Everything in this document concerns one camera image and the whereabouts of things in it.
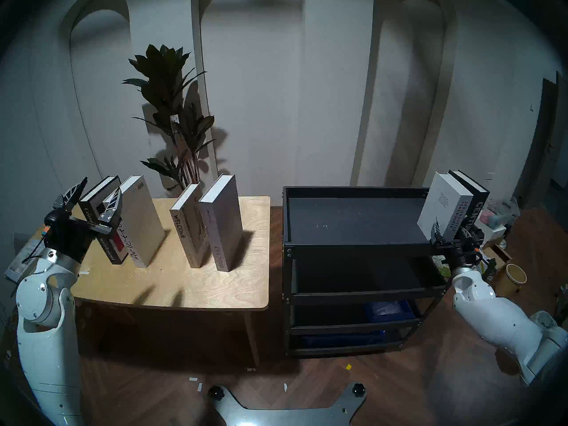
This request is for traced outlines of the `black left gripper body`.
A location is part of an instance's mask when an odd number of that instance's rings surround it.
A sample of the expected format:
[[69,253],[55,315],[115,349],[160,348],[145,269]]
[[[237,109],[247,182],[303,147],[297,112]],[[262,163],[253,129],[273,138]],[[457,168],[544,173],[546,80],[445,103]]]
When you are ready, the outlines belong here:
[[66,210],[52,210],[44,219],[49,227],[45,232],[44,244],[50,250],[62,253],[81,264],[92,243],[99,235],[98,224],[77,219]]

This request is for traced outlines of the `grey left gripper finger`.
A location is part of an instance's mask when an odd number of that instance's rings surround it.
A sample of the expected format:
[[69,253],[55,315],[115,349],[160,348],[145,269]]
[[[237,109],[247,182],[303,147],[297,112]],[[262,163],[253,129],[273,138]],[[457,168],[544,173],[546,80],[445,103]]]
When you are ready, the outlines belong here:
[[117,187],[104,201],[105,210],[99,216],[99,233],[112,233],[121,223],[122,189]]
[[80,183],[72,186],[65,194],[60,194],[53,203],[53,209],[73,209],[81,198],[86,184],[87,177]]

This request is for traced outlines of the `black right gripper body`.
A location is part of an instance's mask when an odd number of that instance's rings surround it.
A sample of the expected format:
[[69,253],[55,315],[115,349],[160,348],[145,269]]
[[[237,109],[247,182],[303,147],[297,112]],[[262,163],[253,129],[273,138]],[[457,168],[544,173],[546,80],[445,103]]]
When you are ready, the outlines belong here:
[[442,242],[433,244],[433,254],[442,256],[441,263],[449,268],[476,267],[481,259],[481,245],[466,245],[463,241]]

